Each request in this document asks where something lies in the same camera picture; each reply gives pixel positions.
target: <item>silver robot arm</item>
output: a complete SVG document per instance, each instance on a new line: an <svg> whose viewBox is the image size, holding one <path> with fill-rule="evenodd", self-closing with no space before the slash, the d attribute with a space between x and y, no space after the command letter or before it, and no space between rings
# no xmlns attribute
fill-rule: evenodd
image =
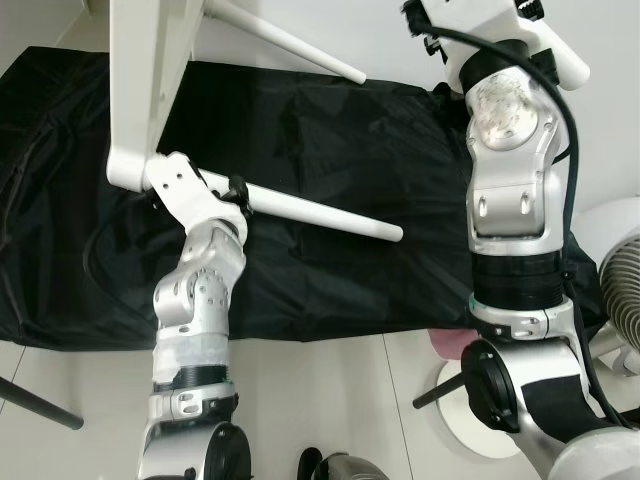
<svg viewBox="0 0 640 480"><path fill-rule="evenodd" d="M231 423L238 395L228 372L228 311L245 267L246 221L238 205L209 192L185 156L148 168L187 238L178 266L154 292L153 392L137 478L248 480L249 444ZM237 190L242 185L232 188L234 199L246 201Z"/></svg>
<svg viewBox="0 0 640 480"><path fill-rule="evenodd" d="M516 64L429 30L471 33L551 66L555 59L556 83L567 89L586 81L588 67L539 28L539 1L422 0L407 2L405 13L414 34L427 34L429 53L442 50L447 81L471 115L469 313L482 338L465 349L457 382L476 417L507 432L542 478L636 478L640 433L598 418L586 402L585 357L563 285L563 189L551 168L560 144L556 105ZM593 460L607 448L619 452L616 461Z"/></svg>

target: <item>black fabric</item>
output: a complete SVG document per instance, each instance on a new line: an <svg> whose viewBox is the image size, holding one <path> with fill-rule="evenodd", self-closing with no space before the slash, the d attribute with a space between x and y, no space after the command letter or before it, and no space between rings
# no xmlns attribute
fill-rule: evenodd
<svg viewBox="0 0 640 480"><path fill-rule="evenodd" d="M149 348L158 280L184 233L139 203L96 253L131 318L82 270L91 231L131 194L105 178L108 57L29 48L0 79L0 337L59 350ZM267 215L249 222L232 338L310 341L464 328L471 288L468 118L443 86L189 64L159 151L199 167L392 222L397 244ZM575 242L574 281L592 331L604 309Z"/></svg>

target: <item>white chair leg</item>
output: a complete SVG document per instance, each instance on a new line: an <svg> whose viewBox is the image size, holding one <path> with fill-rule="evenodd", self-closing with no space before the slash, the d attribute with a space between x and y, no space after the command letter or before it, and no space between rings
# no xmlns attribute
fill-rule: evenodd
<svg viewBox="0 0 640 480"><path fill-rule="evenodd" d="M224 194L229 190L229 179L227 177L206 170L200 170L200 173L209 188L218 191L220 194ZM402 239L402 228L396 225L327 207L326 205L303 200L302 198L269 190L268 188L252 184L247 184L247 187L249 189L249 201L252 208L257 212L390 242L399 242Z"/></svg>
<svg viewBox="0 0 640 480"><path fill-rule="evenodd" d="M367 79L367 76L360 70L341 62L227 0L208 0L205 6L205 14L256 35L358 84L364 83Z"/></svg>

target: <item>white plastic housing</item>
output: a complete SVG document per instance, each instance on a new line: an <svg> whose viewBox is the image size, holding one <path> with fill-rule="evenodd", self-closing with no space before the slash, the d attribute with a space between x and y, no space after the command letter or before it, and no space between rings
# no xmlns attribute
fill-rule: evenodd
<svg viewBox="0 0 640 480"><path fill-rule="evenodd" d="M589 79L589 66L543 20L533 22L519 17L513 0L421 1L436 27L458 30L491 42L522 40L529 45L531 55L551 48L560 86L565 90L580 88ZM440 44L448 57L447 83L462 93L460 69L478 49L445 38L440 39Z"/></svg>
<svg viewBox="0 0 640 480"><path fill-rule="evenodd" d="M142 191L189 59L204 0L111 0L107 178Z"/></svg>

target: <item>black rod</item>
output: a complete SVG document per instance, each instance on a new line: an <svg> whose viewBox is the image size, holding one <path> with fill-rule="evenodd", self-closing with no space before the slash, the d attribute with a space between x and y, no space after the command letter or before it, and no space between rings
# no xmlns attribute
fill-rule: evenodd
<svg viewBox="0 0 640 480"><path fill-rule="evenodd" d="M450 378L446 382L429 390L427 393L420 395L413 401L413 408L416 410L435 402L437 399L457 390L464 385L464 377L459 373L455 377Z"/></svg>
<svg viewBox="0 0 640 480"><path fill-rule="evenodd" d="M0 377L0 398L4 398L7 402L26 408L72 430L78 430L84 425L82 418L57 407L53 403L47 402L2 377Z"/></svg>

